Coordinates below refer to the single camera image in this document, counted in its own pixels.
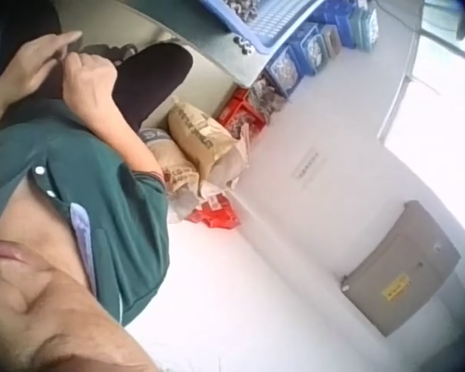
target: green shirt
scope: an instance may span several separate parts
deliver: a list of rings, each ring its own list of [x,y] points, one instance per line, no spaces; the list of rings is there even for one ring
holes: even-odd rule
[[[24,177],[71,226],[72,205],[82,206],[95,294],[116,320],[129,324],[169,266],[164,185],[152,174],[132,172],[62,101],[27,102],[10,111],[2,121],[17,124],[0,131],[0,216]]]

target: man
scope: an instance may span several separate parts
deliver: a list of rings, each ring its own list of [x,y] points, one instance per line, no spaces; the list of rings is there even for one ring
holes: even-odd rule
[[[81,32],[48,1],[24,3],[0,58],[0,368],[154,370],[122,328],[169,264],[162,172],[136,132],[191,55],[163,43],[116,69],[67,53]]]

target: sleeve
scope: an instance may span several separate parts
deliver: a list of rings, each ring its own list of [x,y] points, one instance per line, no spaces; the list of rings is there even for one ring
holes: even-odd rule
[[[158,292],[169,267],[167,231],[168,201],[158,174],[133,172],[136,190],[132,199],[134,216],[133,280],[123,300],[122,324],[129,324]]]

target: white button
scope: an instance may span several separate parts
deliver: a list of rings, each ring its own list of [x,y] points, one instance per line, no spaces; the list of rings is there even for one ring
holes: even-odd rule
[[[45,167],[36,167],[36,168],[34,168],[34,173],[39,174],[39,175],[45,174]]]

